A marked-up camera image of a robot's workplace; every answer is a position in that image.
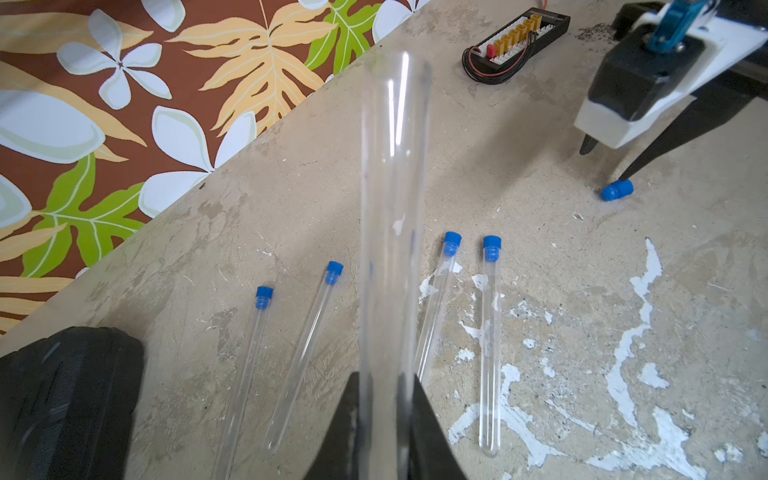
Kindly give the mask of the clear test tube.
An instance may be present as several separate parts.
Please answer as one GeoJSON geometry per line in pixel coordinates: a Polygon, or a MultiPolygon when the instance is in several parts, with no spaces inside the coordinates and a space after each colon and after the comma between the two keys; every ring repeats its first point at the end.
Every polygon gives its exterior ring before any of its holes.
{"type": "Polygon", "coordinates": [[[359,476],[408,476],[431,68],[406,51],[364,72],[359,476]]]}
{"type": "Polygon", "coordinates": [[[442,254],[442,248],[432,280],[426,284],[424,290],[427,293],[427,303],[416,349],[416,375],[422,386],[427,383],[432,360],[438,350],[442,320],[456,264],[457,254],[447,258],[442,254]]]}
{"type": "Polygon", "coordinates": [[[266,310],[257,310],[254,299],[253,315],[246,328],[243,351],[239,355],[235,381],[230,389],[231,396],[211,475],[212,479],[229,479],[231,476],[260,342],[269,312],[270,306],[266,310]]]}
{"type": "Polygon", "coordinates": [[[268,424],[265,447],[270,453],[275,453],[282,442],[311,360],[317,332],[338,284],[326,285],[324,277],[325,272],[304,323],[283,388],[268,424]]]}
{"type": "Polygon", "coordinates": [[[485,455],[495,457],[500,449],[501,334],[500,296],[497,289],[499,260],[483,258],[482,334],[480,377],[479,445],[485,455]]]}

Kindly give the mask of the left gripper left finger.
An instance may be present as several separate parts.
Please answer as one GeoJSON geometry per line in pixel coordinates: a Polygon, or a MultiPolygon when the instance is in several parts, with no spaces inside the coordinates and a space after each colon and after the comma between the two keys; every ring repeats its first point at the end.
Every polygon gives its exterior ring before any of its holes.
{"type": "Polygon", "coordinates": [[[359,478],[359,379],[350,374],[329,427],[304,480],[357,480],[359,478]]]}

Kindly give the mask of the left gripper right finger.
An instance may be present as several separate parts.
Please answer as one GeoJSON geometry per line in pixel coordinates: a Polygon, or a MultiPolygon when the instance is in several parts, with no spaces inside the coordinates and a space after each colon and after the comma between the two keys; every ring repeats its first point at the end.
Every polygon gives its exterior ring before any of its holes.
{"type": "Polygon", "coordinates": [[[466,480],[418,378],[414,380],[410,478],[416,480],[466,480]]]}

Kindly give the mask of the blue stopper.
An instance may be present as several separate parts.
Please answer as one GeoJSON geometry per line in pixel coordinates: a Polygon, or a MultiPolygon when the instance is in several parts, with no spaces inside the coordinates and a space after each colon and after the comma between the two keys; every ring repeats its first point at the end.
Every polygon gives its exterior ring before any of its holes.
{"type": "Polygon", "coordinates": [[[259,286],[256,290],[255,308],[257,310],[266,310],[269,308],[274,290],[268,286],[259,286]]]}
{"type": "Polygon", "coordinates": [[[616,180],[600,191],[600,198],[605,202],[615,201],[631,195],[634,185],[630,180],[616,180]]]}
{"type": "Polygon", "coordinates": [[[326,267],[324,282],[326,285],[336,285],[343,273],[344,266],[336,261],[330,261],[326,267]]]}
{"type": "Polygon", "coordinates": [[[447,258],[454,257],[462,243],[462,236],[453,231],[447,231],[444,236],[442,254],[447,258]]]}
{"type": "Polygon", "coordinates": [[[499,260],[502,248],[502,239],[495,235],[483,238],[483,258],[486,263],[495,263],[499,260]]]}

